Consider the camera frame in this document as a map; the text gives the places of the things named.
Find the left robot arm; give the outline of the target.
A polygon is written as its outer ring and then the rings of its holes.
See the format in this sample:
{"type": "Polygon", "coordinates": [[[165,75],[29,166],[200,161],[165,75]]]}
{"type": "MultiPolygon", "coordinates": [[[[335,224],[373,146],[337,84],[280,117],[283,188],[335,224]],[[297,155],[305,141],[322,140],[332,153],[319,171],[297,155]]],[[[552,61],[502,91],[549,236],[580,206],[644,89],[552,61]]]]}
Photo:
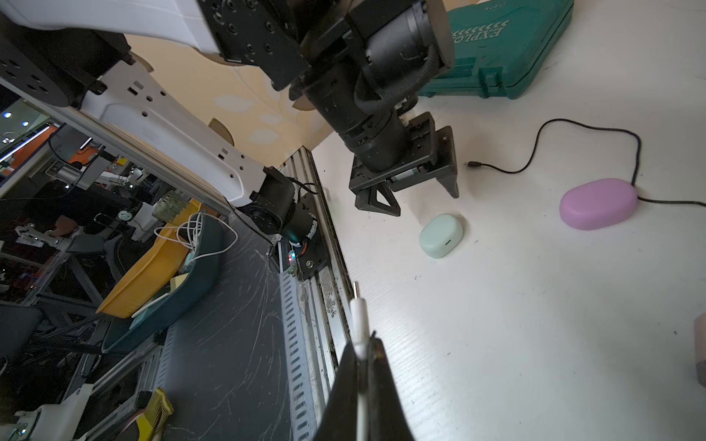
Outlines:
{"type": "Polygon", "coordinates": [[[454,65],[441,1],[5,1],[1,75],[107,123],[205,181],[262,233],[318,233],[266,148],[336,132],[391,176],[401,119],[454,65]]]}

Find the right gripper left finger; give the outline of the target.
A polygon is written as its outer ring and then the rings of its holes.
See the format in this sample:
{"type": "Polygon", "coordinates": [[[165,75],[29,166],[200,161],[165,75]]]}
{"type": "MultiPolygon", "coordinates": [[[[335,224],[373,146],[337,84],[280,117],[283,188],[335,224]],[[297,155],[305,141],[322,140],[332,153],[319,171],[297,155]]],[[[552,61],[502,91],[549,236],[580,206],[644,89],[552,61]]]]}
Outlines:
{"type": "Polygon", "coordinates": [[[348,343],[314,441],[357,439],[359,360],[348,343]]]}

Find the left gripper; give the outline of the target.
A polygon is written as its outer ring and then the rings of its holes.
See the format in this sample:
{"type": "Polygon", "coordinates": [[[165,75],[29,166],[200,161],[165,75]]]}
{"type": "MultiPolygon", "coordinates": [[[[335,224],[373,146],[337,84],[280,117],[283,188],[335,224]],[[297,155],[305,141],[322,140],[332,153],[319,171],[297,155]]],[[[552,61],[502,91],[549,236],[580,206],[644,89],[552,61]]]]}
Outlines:
{"type": "MultiPolygon", "coordinates": [[[[397,107],[455,61],[450,20],[441,1],[330,1],[303,35],[310,68],[290,86],[290,99],[307,100],[358,161],[349,188],[359,211],[401,216],[387,184],[415,149],[397,107]]],[[[446,165],[435,178],[459,198],[458,171],[446,165]]]]}

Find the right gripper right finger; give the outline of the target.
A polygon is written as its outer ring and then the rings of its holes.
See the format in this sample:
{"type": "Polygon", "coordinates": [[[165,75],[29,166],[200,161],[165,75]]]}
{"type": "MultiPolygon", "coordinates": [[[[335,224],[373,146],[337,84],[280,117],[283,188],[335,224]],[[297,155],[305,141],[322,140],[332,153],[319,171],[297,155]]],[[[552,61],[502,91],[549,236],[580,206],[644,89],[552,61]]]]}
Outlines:
{"type": "Polygon", "coordinates": [[[414,440],[404,416],[382,339],[372,334],[368,345],[369,440],[414,440]]]}

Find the mint earbud case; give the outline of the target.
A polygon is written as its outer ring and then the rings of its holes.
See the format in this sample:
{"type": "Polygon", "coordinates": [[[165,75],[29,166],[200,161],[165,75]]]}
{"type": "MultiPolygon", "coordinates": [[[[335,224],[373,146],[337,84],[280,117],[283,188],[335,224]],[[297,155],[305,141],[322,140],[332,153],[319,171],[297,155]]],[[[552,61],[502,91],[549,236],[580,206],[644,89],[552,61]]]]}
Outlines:
{"type": "Polygon", "coordinates": [[[418,237],[422,251],[429,257],[446,257],[463,239],[463,226],[456,216],[441,214],[431,220],[418,237]]]}

